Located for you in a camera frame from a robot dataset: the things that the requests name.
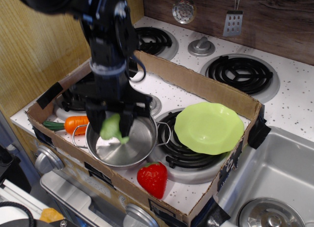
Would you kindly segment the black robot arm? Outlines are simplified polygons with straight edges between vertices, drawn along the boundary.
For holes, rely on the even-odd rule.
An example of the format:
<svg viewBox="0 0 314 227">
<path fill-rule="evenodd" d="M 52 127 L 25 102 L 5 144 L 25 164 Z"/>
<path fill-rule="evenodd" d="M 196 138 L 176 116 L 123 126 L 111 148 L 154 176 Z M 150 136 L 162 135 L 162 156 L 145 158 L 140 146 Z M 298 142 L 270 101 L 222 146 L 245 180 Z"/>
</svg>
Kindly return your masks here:
<svg viewBox="0 0 314 227">
<path fill-rule="evenodd" d="M 20 0 L 35 11 L 70 14 L 79 20 L 91 51 L 91 83 L 70 89 L 85 98 L 85 110 L 95 132 L 100 132 L 107 112 L 120 116 L 119 130 L 129 135 L 137 116 L 150 116 L 151 98 L 131 87 L 129 61 L 138 46 L 126 0 Z"/>
</svg>

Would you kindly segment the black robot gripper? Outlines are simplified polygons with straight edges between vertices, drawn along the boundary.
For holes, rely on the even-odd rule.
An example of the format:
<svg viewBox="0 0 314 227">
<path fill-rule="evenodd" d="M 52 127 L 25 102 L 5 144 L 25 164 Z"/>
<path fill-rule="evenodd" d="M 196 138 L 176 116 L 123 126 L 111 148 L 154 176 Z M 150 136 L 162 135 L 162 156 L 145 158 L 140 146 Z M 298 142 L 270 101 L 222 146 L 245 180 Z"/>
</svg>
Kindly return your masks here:
<svg viewBox="0 0 314 227">
<path fill-rule="evenodd" d="M 119 129 L 122 137 L 127 137 L 137 114 L 151 113 L 152 98 L 133 89 L 125 72 L 112 76 L 91 75 L 91 80 L 80 80 L 70 91 L 85 100 L 87 118 L 97 134 L 108 111 L 120 113 Z"/>
</svg>

